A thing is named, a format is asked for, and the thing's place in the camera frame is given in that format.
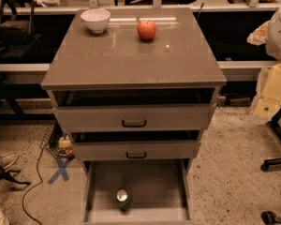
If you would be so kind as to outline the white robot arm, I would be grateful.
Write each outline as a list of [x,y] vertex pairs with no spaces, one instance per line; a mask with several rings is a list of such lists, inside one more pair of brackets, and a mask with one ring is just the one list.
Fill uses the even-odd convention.
[[253,109],[253,115],[263,121],[270,121],[281,109],[281,7],[272,18],[252,32],[247,40],[252,45],[266,45],[266,53],[277,63],[262,79],[261,91]]

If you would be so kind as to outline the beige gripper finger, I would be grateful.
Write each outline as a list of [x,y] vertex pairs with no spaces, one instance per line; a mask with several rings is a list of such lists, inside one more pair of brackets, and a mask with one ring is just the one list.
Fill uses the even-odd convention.
[[261,70],[256,90],[252,114],[258,120],[271,120],[281,108],[281,63]]
[[254,30],[246,39],[249,44],[262,45],[267,42],[267,32],[269,27],[269,21],[264,22],[256,30]]

